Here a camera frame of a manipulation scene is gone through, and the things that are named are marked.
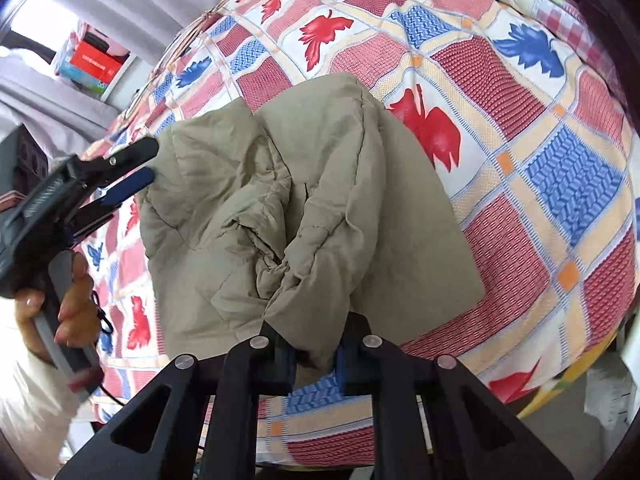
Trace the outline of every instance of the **bolt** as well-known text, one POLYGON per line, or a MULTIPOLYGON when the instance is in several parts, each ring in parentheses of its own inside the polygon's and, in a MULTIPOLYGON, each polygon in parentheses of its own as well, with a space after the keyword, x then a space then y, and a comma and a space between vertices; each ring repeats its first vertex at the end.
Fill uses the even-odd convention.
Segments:
POLYGON ((453 370, 458 364, 456 358, 450 355, 441 355, 436 362, 440 368, 444 368, 445 370, 453 370))
POLYGON ((382 346, 382 338, 375 334, 364 336, 362 342, 367 348, 380 348, 382 346))
POLYGON ((267 348, 267 346, 269 346, 269 339, 263 335, 257 335, 256 337, 251 338, 249 344, 251 345, 251 348, 260 350, 261 348, 267 348))
POLYGON ((178 368, 178 370, 186 370, 187 368, 191 368, 195 362, 193 356, 184 354, 175 359, 175 367, 178 368))

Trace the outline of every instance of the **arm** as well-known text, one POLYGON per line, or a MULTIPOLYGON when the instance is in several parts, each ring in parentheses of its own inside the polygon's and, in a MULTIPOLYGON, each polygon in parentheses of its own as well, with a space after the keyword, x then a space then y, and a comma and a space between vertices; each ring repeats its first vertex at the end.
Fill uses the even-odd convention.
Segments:
MULTIPOLYGON (((100 321, 91 301, 94 282, 84 256, 74 259, 74 284, 60 307, 56 342, 82 348, 97 340, 100 321)), ((79 401, 66 386, 31 320, 42 306, 43 295, 22 290, 16 295, 16 322, 24 345, 16 349, 11 376, 0 388, 0 431, 33 474, 52 478, 58 455, 79 401)))

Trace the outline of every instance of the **beige jacket sleeve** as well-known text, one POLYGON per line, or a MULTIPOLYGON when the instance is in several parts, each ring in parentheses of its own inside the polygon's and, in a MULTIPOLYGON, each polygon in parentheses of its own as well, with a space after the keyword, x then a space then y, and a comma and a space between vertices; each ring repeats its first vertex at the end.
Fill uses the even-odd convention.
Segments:
POLYGON ((16 348, 11 373, 2 377, 0 431, 34 475, 53 478, 80 402, 59 370, 16 348))

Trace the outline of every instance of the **hand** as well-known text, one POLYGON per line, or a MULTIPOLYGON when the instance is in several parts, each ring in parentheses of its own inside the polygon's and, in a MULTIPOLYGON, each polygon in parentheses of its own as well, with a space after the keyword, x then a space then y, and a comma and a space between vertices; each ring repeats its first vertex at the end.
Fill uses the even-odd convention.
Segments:
MULTIPOLYGON (((72 267, 73 284, 60 304, 60 326, 55 341, 74 348, 95 344, 100 335, 97 307, 91 299, 94 280, 89 276, 89 265, 82 254, 76 254, 72 267)), ((31 353, 46 362, 52 362, 49 352, 40 339, 33 317, 40 311, 44 294, 24 288, 15 295, 15 320, 22 340, 31 353)))

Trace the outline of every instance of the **patchwork bedsheet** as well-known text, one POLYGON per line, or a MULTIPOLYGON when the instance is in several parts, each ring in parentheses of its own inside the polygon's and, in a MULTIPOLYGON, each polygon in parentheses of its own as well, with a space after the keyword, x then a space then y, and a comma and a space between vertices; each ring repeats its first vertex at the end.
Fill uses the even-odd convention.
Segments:
MULTIPOLYGON (((404 350, 456 355, 532 411, 606 347, 639 279, 635 133, 570 0, 225 0, 181 33, 86 156, 238 97, 255 110, 329 72, 356 75, 418 137, 486 287, 404 350)), ((83 245, 116 329, 100 342, 106 386, 125 400, 168 362, 138 224, 130 200, 83 245)), ((94 406, 102 420, 116 410, 103 396, 94 406)), ((258 462, 372 461, 369 401, 343 399, 333 376, 264 402, 260 417, 258 462)))

